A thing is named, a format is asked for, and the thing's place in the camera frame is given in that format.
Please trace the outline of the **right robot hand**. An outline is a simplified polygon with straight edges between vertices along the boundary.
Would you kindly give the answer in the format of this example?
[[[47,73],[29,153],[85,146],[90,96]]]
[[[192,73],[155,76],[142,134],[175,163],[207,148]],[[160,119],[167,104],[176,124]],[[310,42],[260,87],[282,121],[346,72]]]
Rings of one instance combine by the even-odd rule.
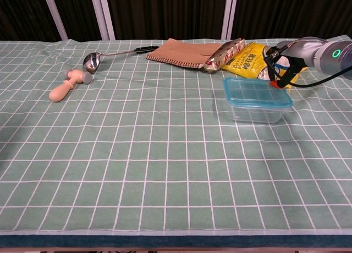
[[[276,88],[284,88],[292,79],[306,67],[314,66],[315,53],[328,41],[318,37],[303,37],[292,41],[282,41],[263,52],[267,64],[270,84]],[[274,69],[274,64],[281,57],[289,61],[289,68],[280,76]]]

